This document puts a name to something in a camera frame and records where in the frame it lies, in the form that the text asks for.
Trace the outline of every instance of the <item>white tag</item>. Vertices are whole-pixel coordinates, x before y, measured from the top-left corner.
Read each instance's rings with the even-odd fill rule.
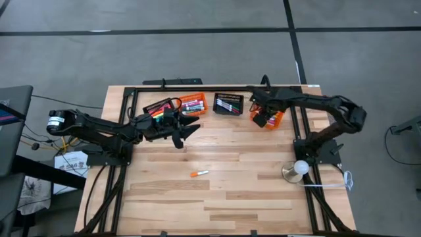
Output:
[[[64,122],[64,118],[60,118],[60,117],[50,117],[50,119],[49,119],[48,121],[49,121],[49,122],[51,122],[51,121]]]
[[[50,121],[50,122],[48,122],[48,123],[47,123],[47,126],[50,126],[50,125],[53,125],[53,126],[58,126],[58,125],[60,125],[60,122],[57,122],[57,121]]]

